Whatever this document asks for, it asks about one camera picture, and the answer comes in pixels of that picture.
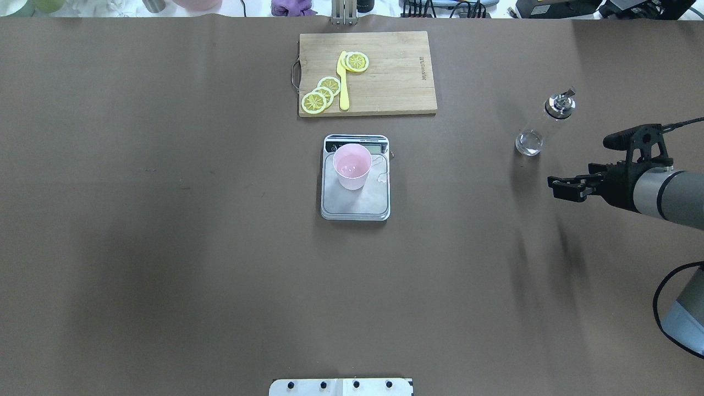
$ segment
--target yellow knife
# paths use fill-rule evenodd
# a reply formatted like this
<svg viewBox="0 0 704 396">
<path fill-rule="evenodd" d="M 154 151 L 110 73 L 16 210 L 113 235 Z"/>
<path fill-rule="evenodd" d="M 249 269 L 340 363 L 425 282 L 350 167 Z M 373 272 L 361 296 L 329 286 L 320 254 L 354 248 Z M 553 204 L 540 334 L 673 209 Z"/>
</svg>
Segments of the yellow knife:
<svg viewBox="0 0 704 396">
<path fill-rule="evenodd" d="M 342 51 L 337 59 L 337 74 L 340 75 L 340 110 L 350 108 L 350 96 L 347 93 L 347 69 L 342 65 L 347 51 Z"/>
</svg>

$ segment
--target brown table surface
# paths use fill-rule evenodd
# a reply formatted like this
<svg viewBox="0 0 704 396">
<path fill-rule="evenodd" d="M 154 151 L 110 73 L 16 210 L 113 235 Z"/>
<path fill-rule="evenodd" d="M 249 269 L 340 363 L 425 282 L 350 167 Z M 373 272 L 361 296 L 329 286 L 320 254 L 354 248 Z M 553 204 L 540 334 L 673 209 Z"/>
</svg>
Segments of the brown table surface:
<svg viewBox="0 0 704 396">
<path fill-rule="evenodd" d="M 435 116 L 301 119 L 304 32 L 427 30 Z M 702 232 L 552 198 L 606 134 L 702 115 L 704 23 L 0 21 L 0 393 L 266 395 L 405 376 L 416 395 L 700 395 L 650 299 Z M 577 87 L 537 158 L 513 139 Z M 389 137 L 391 218 L 320 216 L 330 133 Z M 702 171 L 704 133 L 667 136 Z M 663 295 L 666 310 L 688 276 Z"/>
</svg>

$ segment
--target metal stand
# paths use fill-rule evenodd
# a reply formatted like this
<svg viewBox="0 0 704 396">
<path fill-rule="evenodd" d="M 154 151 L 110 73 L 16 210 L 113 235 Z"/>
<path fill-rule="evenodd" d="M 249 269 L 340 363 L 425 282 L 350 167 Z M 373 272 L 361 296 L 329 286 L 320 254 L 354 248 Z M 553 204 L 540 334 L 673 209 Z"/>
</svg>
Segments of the metal stand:
<svg viewBox="0 0 704 396">
<path fill-rule="evenodd" d="M 357 0 L 332 0 L 333 25 L 357 25 Z"/>
</svg>

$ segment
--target pink cup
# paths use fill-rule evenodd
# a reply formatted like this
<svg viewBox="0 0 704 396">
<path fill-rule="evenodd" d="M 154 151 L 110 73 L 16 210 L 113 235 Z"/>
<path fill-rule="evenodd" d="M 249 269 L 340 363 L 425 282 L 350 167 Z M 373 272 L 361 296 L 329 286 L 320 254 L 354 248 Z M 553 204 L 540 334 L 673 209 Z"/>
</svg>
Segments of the pink cup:
<svg viewBox="0 0 704 396">
<path fill-rule="evenodd" d="M 359 190 L 367 181 L 372 167 L 372 155 L 361 144 L 348 143 L 337 149 L 332 157 L 332 165 L 342 187 Z"/>
</svg>

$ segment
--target cutting board handle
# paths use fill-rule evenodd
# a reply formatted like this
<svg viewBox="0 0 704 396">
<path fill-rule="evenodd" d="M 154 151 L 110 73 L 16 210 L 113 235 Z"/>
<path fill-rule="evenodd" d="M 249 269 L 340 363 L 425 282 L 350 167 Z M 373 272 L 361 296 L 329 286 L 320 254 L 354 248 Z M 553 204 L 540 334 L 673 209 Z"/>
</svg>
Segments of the cutting board handle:
<svg viewBox="0 0 704 396">
<path fill-rule="evenodd" d="M 301 89 L 298 87 L 301 85 L 301 42 L 296 42 L 298 45 L 298 51 L 296 52 L 296 61 L 291 65 L 291 85 L 294 86 L 297 94 L 301 93 Z M 296 81 L 296 65 L 298 65 L 298 82 Z"/>
</svg>

